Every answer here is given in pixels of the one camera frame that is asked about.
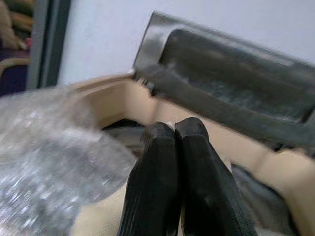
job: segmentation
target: packaging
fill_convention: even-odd
[[[135,161],[70,88],[0,99],[0,235],[69,234],[81,206],[119,189]]]

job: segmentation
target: bubble wrap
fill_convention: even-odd
[[[2,98],[0,114],[0,235],[68,235],[135,163],[70,88]]]

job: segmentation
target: black object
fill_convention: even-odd
[[[257,235],[251,213],[198,118],[175,125],[183,172],[184,232],[192,236]]]
[[[133,168],[119,236],[176,236],[181,194],[174,131],[157,122],[142,139],[144,155]]]
[[[274,150],[315,147],[315,68],[306,63],[154,13],[134,68],[152,95]]]

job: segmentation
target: white wall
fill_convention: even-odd
[[[73,0],[59,84],[129,71],[153,10],[315,64],[314,0]]]

